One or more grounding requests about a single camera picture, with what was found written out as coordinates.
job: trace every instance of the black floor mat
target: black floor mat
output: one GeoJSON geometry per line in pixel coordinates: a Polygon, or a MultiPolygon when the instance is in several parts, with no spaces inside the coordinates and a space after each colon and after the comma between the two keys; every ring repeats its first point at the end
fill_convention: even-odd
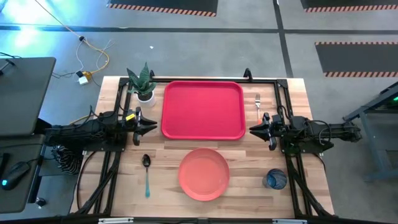
{"type": "Polygon", "coordinates": [[[316,42],[326,77],[396,77],[398,42],[316,42]]]}
{"type": "Polygon", "coordinates": [[[398,0],[301,0],[305,12],[398,9],[398,0]]]}
{"type": "Polygon", "coordinates": [[[215,17],[218,0],[109,0],[107,6],[113,9],[215,17]]]}

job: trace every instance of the red tray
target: red tray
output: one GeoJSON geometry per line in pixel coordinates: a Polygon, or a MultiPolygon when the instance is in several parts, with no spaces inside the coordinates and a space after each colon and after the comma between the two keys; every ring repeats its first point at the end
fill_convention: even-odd
{"type": "Polygon", "coordinates": [[[164,91],[162,132],[170,139],[237,140],[246,130],[235,82],[174,81],[164,91]]]}

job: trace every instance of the wooden table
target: wooden table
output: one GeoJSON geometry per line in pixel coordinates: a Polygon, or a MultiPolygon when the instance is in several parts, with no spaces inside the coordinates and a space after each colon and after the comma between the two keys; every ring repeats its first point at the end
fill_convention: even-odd
{"type": "MultiPolygon", "coordinates": [[[[104,77],[99,93],[96,113],[114,108],[119,77],[104,77]]],[[[312,119],[304,80],[288,79],[294,115],[312,119]]],[[[276,114],[275,93],[269,84],[242,84],[246,115],[246,134],[238,141],[176,141],[163,136],[160,130],[163,95],[166,83],[158,83],[155,89],[156,105],[143,108],[146,118],[158,122],[159,127],[141,138],[140,146],[132,143],[130,134],[126,150],[122,153],[118,180],[112,208],[113,217],[209,217],[209,218],[293,218],[293,206],[289,184],[283,190],[271,190],[262,186],[262,178],[270,169],[278,168],[287,173],[285,157],[280,149],[268,150],[268,143],[249,133],[249,127],[257,122],[254,105],[256,93],[261,94],[261,113],[276,114]],[[216,149],[228,161],[231,171],[229,187],[216,200],[199,202],[185,195],[178,184],[178,166],[192,149],[208,147],[216,149]],[[141,164],[143,154],[151,156],[149,168],[150,198],[145,198],[145,168],[141,164]]],[[[138,106],[136,97],[131,108],[138,106]]],[[[81,178],[80,198],[84,203],[93,193],[100,179],[103,152],[98,152],[86,165],[81,178]]],[[[307,184],[326,211],[333,213],[330,193],[323,165],[312,154],[303,154],[307,184]]],[[[302,193],[298,190],[300,208],[304,211],[302,193]]],[[[76,210],[76,200],[71,212],[76,210]]]]}

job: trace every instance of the pink plate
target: pink plate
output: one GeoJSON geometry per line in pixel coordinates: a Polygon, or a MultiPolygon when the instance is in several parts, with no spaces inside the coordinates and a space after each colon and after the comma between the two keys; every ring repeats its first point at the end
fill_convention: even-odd
{"type": "Polygon", "coordinates": [[[229,167],[217,151],[195,149],[182,160],[178,180],[189,197],[199,201],[214,200],[228,187],[229,167]]]}

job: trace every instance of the concrete floor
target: concrete floor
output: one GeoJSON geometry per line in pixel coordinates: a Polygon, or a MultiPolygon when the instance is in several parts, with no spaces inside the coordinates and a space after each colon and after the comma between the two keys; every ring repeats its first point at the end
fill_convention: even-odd
{"type": "MultiPolygon", "coordinates": [[[[58,26],[54,19],[31,2],[9,1],[0,13],[0,25],[58,26]]],[[[272,0],[219,0],[216,18],[108,9],[104,6],[106,0],[46,2],[45,6],[70,26],[277,29],[272,0]]],[[[279,4],[285,29],[398,30],[398,11],[317,14],[305,13],[300,0],[279,0],[279,4]]],[[[207,33],[80,32],[80,35],[96,46],[104,47],[109,39],[115,41],[115,45],[108,49],[111,56],[109,66],[95,76],[98,83],[104,75],[126,75],[126,67],[139,70],[144,62],[148,62],[157,75],[240,77],[249,67],[255,77],[286,77],[276,33],[221,33],[214,30],[207,33]]],[[[75,57],[79,42],[69,32],[40,32],[24,26],[22,31],[0,30],[0,39],[2,52],[21,57],[57,58],[57,73],[74,72],[80,68],[75,57]]],[[[329,123],[342,122],[342,116],[364,105],[397,81],[396,78],[325,78],[314,42],[397,39],[398,33],[372,36],[286,35],[293,75],[305,79],[313,117],[329,123]]],[[[96,52],[83,46],[79,56],[85,68],[95,68],[96,52]]],[[[92,83],[80,86],[71,78],[52,78],[40,117],[50,123],[67,124],[86,115],[89,105],[95,106],[99,90],[92,83]]],[[[333,142],[335,147],[325,153],[324,159],[335,213],[344,218],[397,223],[398,180],[373,183],[362,180],[364,174],[376,169],[367,140],[356,144],[333,142]]],[[[38,212],[36,207],[27,206],[22,213],[0,215],[0,220],[68,213],[75,177],[59,175],[56,164],[51,163],[45,164],[42,172],[46,177],[39,196],[49,201],[48,207],[38,212]]]]}

